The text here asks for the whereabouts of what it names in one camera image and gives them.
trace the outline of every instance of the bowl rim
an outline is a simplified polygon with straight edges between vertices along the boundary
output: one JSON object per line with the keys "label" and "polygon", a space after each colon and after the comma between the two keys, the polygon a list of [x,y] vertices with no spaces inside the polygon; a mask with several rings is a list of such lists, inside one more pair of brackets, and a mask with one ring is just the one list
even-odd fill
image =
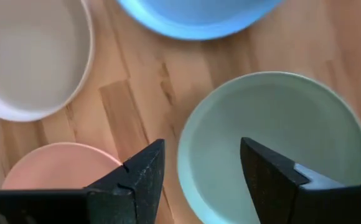
{"label": "bowl rim", "polygon": [[354,113],[352,108],[334,90],[331,90],[325,84],[316,81],[314,79],[291,72],[270,71],[270,72],[249,73],[225,82],[224,84],[220,85],[218,88],[214,89],[214,91],[211,91],[211,93],[209,93],[195,107],[195,109],[190,114],[190,116],[188,117],[185,123],[178,144],[177,172],[178,172],[179,183],[189,206],[198,216],[198,218],[204,223],[231,223],[231,221],[227,220],[226,217],[223,217],[221,214],[218,214],[212,207],[210,207],[208,203],[205,203],[204,199],[202,198],[199,191],[197,190],[197,187],[194,184],[192,173],[188,172],[191,170],[188,162],[188,156],[189,156],[188,145],[187,143],[185,143],[186,141],[185,139],[189,138],[186,137],[187,135],[186,129],[190,129],[190,126],[196,123],[195,117],[199,116],[199,114],[204,114],[204,110],[207,108],[206,105],[210,103],[209,101],[211,99],[215,99],[215,96],[221,94],[221,92],[225,88],[228,88],[229,86],[233,85],[235,82],[238,82],[241,79],[245,79],[253,76],[262,76],[262,75],[284,75],[287,77],[298,78],[302,81],[307,82],[308,84],[313,84],[314,86],[318,87],[318,89],[324,90],[324,92],[326,92],[330,97],[333,97],[335,100],[337,100],[340,103],[341,107],[344,107],[346,113],[348,113],[353,119],[353,121],[351,122],[356,124],[356,127],[361,135],[361,121],[359,120],[359,117]]}
{"label": "bowl rim", "polygon": [[67,104],[69,104],[83,88],[91,72],[91,68],[95,58],[95,28],[93,26],[92,16],[88,8],[87,0],[79,0],[79,1],[80,4],[82,5],[83,13],[85,14],[85,19],[87,21],[87,26],[89,30],[89,46],[88,46],[87,62],[85,64],[82,77],[79,80],[77,87],[72,91],[72,93],[67,97],[66,100],[46,110],[24,110],[24,109],[16,108],[13,105],[9,105],[7,102],[0,99],[1,119],[7,121],[15,121],[15,122],[30,122],[30,121],[37,121],[42,118],[46,118],[58,112]]}
{"label": "bowl rim", "polygon": [[10,178],[11,175],[13,175],[14,173],[17,172],[16,170],[21,169],[20,167],[21,167],[21,165],[23,165],[23,163],[25,163],[25,161],[29,160],[29,158],[32,158],[33,155],[38,154],[41,151],[50,150],[52,147],[57,147],[57,146],[78,146],[78,147],[80,147],[82,149],[88,149],[88,150],[91,150],[91,151],[95,151],[95,152],[97,152],[99,154],[102,154],[105,157],[107,157],[108,159],[112,160],[118,166],[123,165],[122,162],[117,160],[114,156],[112,156],[108,152],[105,152],[105,151],[103,151],[101,149],[98,149],[96,147],[89,146],[87,144],[77,143],[77,142],[56,142],[56,143],[47,144],[47,145],[38,147],[37,149],[34,149],[33,151],[27,153],[24,157],[22,157],[17,163],[14,164],[14,166],[11,168],[9,173],[5,176],[5,179],[2,182],[2,185],[1,185],[0,189],[6,189],[5,185],[7,183],[8,177]]}
{"label": "bowl rim", "polygon": [[272,11],[283,0],[265,0],[248,12],[222,22],[205,25],[181,24],[146,9],[140,0],[117,0],[122,8],[148,29],[179,40],[212,40],[237,33]]}

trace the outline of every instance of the light green bowl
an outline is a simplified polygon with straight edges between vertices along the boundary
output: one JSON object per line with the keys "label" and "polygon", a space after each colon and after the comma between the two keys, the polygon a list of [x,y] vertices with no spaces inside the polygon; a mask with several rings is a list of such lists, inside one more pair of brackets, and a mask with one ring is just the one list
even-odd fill
{"label": "light green bowl", "polygon": [[292,73],[245,75],[209,94],[180,138],[180,184],[204,223],[259,223],[241,169],[241,137],[343,184],[361,184],[361,125],[333,91]]}

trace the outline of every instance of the wooden floor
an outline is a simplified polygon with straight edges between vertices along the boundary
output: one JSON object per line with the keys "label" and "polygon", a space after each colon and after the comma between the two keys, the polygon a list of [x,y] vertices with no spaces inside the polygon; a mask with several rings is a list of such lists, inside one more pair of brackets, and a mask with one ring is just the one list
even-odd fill
{"label": "wooden floor", "polygon": [[220,40],[183,42],[143,28],[114,0],[90,0],[96,60],[66,108],[33,123],[0,120],[0,184],[44,144],[76,141],[122,161],[167,140],[158,223],[199,223],[182,194],[177,141],[190,112],[240,75],[282,70],[324,82],[361,117],[361,0],[286,0],[250,28]]}

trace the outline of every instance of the wood grain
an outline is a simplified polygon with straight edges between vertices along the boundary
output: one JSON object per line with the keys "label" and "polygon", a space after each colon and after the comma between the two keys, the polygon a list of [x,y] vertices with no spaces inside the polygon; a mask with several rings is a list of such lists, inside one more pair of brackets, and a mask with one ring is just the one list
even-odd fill
{"label": "wood grain", "polygon": [[154,34],[113,0],[88,4],[96,57],[87,84],[42,121],[0,120],[0,185],[21,157],[44,144],[81,142],[123,161],[165,138],[157,222],[200,223],[179,185],[177,143],[188,115],[214,88],[251,72],[296,72],[330,86],[361,118],[361,0],[285,0],[248,29],[206,42]]}

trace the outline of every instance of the plate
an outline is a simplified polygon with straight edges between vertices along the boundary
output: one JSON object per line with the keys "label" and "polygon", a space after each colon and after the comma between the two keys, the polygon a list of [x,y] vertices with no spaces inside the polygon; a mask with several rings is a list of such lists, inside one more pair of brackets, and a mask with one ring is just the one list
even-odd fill
{"label": "plate", "polygon": [[23,157],[6,176],[2,189],[81,189],[120,165],[113,156],[91,146],[49,144]]}
{"label": "plate", "polygon": [[241,168],[242,137],[343,184],[361,184],[360,121],[332,90],[292,73],[245,75],[209,94],[180,138],[180,184],[204,223],[259,224]]}
{"label": "plate", "polygon": [[176,39],[209,40],[236,33],[281,0],[117,0],[147,28]]}
{"label": "plate", "polygon": [[94,53],[81,0],[0,0],[0,118],[35,121],[63,108]]}

